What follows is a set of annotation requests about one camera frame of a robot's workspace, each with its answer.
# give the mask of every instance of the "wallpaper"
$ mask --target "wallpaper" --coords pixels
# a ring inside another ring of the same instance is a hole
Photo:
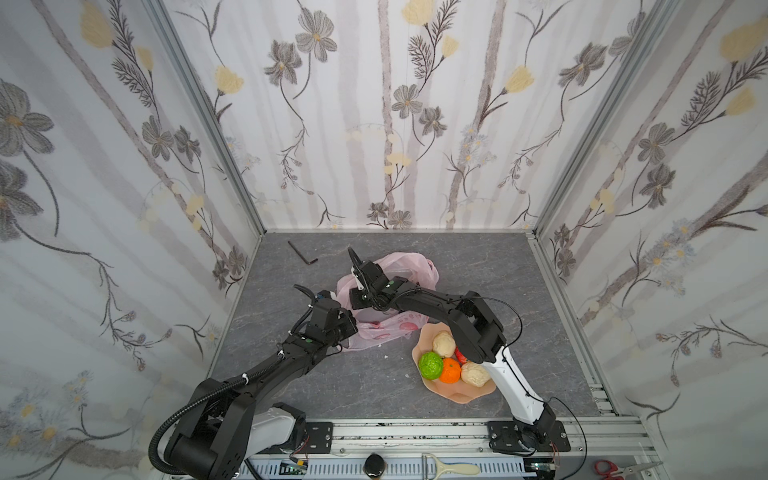
[[[678,480],[768,466],[767,15],[682,2],[540,235]]]
[[[646,0],[165,0],[268,228],[529,228]]]
[[[146,478],[257,238],[138,2],[0,7],[0,471]]]

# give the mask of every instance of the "vegetable peeler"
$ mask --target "vegetable peeler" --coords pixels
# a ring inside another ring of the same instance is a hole
[[[435,460],[434,478],[429,478],[429,459]],[[422,480],[437,480],[444,473],[460,473],[462,475],[477,475],[480,473],[480,467],[471,463],[443,463],[431,453],[422,453]]]

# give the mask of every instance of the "mounting plate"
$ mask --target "mounting plate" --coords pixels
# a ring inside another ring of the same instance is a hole
[[[520,436],[519,432],[522,432],[525,426],[526,424],[518,422],[517,420],[488,422],[488,436],[490,437],[490,442],[488,444],[490,445],[491,450],[506,455],[525,454],[525,451],[522,451],[518,444],[518,438]],[[536,451],[552,452],[553,450],[550,442],[554,443],[555,448],[559,452],[571,451],[571,443],[568,441],[568,436],[565,434],[563,422],[554,422],[545,441],[536,446]]]
[[[306,445],[299,449],[297,455],[305,453],[331,453],[331,444],[333,442],[333,424],[331,422],[307,422],[306,435]],[[259,452],[259,455],[283,453],[285,452],[277,446],[272,446]]]

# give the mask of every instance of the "table surface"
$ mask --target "table surface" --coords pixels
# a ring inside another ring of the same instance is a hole
[[[291,240],[313,265],[291,250]],[[430,259],[440,280],[436,290],[474,290],[513,305],[524,330],[511,346],[525,378],[542,398],[554,395],[575,415],[597,415],[584,374],[555,310],[528,240],[522,233],[268,233],[221,346],[213,377],[239,374],[272,355],[276,344],[306,309],[294,283],[314,291],[334,290],[349,273],[347,247],[363,260],[392,252],[418,252]],[[508,339],[518,321],[506,307],[491,303]],[[441,418],[510,416],[496,390],[459,405],[427,390],[411,358],[419,332],[358,352],[324,359],[308,375],[273,396],[306,412],[309,418]],[[557,402],[552,408],[568,415]]]

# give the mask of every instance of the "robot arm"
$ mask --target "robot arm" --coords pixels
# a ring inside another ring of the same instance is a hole
[[[504,427],[498,434],[492,433],[492,438],[499,437],[496,443],[492,442],[495,451],[532,453],[548,444],[547,435],[555,424],[554,413],[535,396],[515,365],[506,348],[501,323],[477,293],[448,295],[421,288],[401,277],[389,279],[379,265],[362,262],[351,248],[349,255],[359,286],[349,292],[353,309],[411,310],[441,320],[450,326],[462,354],[488,370],[516,418],[514,428]],[[252,431],[256,407],[288,382],[307,374],[326,358],[328,348],[357,333],[352,314],[331,300],[327,291],[313,299],[310,320],[304,331],[300,330],[301,325],[294,326],[274,357],[242,376],[224,382],[206,379],[198,385],[190,403],[155,433],[149,451],[152,465],[172,475],[186,473],[209,480],[232,478],[245,458],[260,451],[260,447],[249,445],[249,440],[255,443],[253,439],[258,436]],[[162,460],[157,454],[158,442],[176,421]]]
[[[451,328],[459,351],[467,359],[482,364],[491,375],[512,415],[529,425],[527,430],[534,437],[541,440],[546,436],[554,424],[554,413],[535,395],[515,364],[506,348],[504,327],[476,292],[448,295],[421,288],[399,276],[387,278],[378,264],[362,262],[351,247],[349,257],[358,284],[357,290],[349,292],[353,310],[410,310],[444,322]],[[526,449],[537,445],[526,440],[521,443]]]

